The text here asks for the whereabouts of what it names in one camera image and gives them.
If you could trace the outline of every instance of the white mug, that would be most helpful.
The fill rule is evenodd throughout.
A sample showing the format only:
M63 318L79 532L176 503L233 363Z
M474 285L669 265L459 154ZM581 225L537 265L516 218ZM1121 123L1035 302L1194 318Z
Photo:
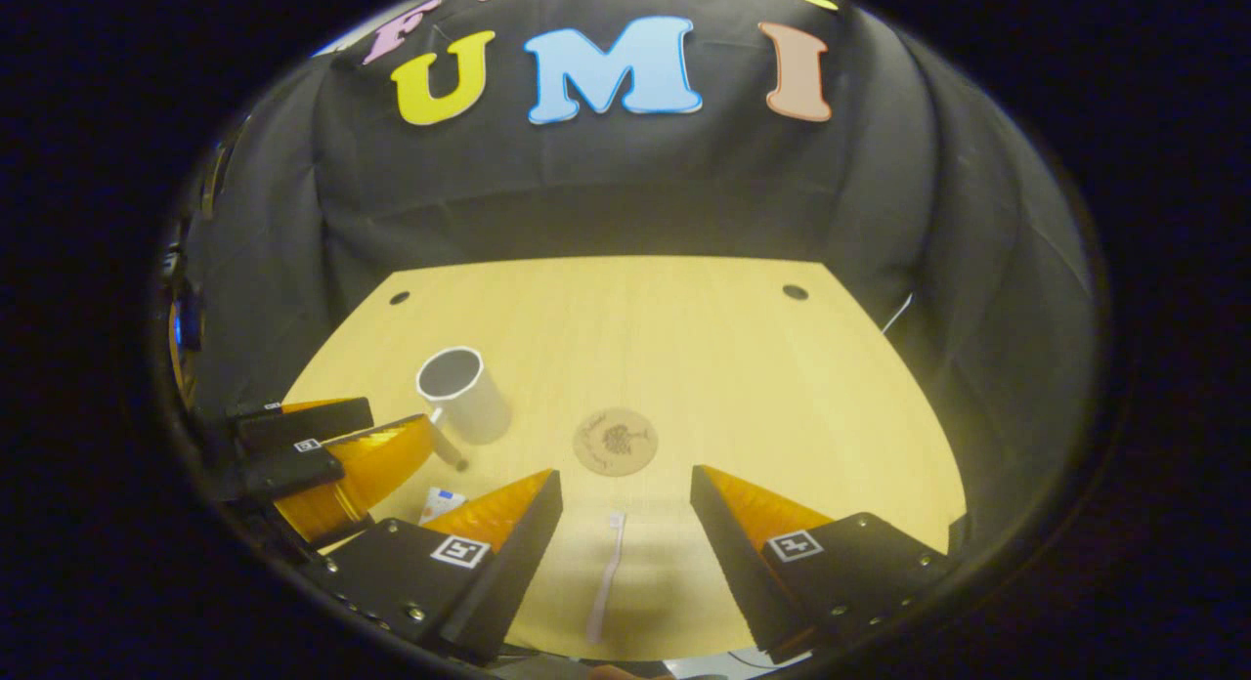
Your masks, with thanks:
M504 396L495 388L482 354L469 346L438 351L417 371L417 394L424 396L438 425L445 416L469 444L489 444L512 421Z

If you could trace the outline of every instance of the blue letter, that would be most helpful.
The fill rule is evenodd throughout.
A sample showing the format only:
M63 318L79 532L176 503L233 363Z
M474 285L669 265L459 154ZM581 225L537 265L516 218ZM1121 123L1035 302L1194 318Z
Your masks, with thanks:
M634 74L622 106L633 114L693 114L703 105L687 84L682 36L693 29L686 18L647 16L631 21L608 52L574 29L552 30L525 44L538 62L539 101L530 122L558 122L578 114L578 102L565 91L572 82L595 114L617 96L626 72Z

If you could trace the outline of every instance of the black fabric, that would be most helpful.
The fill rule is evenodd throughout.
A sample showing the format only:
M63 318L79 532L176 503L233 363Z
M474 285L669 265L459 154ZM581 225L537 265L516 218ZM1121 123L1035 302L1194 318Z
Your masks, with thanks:
M528 122L527 39L579 29L607 50L656 14L694 22L684 52L698 114L629 114L623 84L607 114L582 105L568 122ZM776 60L763 20L828 44L828 122L766 109ZM442 96L457 82L447 45L484 29L495 39L480 100L429 128L404 122L394 68L437 52ZM213 221L193 225L206 416L280 399L392 271L583 254L793 258L824 262L879 324L914 292L892 340L951 440L973 541L1063 465L1097 359L1081 239L1018 129L924 45L851 4L832 14L802 0L443 0L362 66L370 45L313 58L263 98Z

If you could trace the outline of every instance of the toothbrush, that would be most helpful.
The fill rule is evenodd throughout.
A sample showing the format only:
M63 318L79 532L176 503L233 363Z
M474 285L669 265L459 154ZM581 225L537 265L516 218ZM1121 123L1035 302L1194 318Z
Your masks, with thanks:
M587 642L598 644L604 630L604 609L608 606L608 588L613 585L613 575L617 574L617 565L622 561L622 538L626 535L626 511L613 511L608 515L608 528L617 530L617 546L613 548L613 556L604 568L604 579L599 582L599 594L595 595L595 605L590 609L587 619Z

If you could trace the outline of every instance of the table surface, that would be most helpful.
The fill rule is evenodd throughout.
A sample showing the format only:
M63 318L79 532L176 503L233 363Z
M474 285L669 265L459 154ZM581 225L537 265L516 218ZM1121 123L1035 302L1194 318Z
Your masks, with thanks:
M796 284L807 300L783 292ZM392 305L398 292L405 301ZM689 504L707 465L839 519L871 511L947 550L965 514L955 459L906 365L819 262L559 258L397 271L300 374L286 400L367 396L377 422L429 411L417 369L444 346L482 351L513 420L499 440L452 441L373 508L417 522L430 485L474 499L557 468L564 514L508 642L573 658L658 660L752 646ZM633 409L659 449L643 470L584 468L589 414ZM603 640L587 618L626 511Z

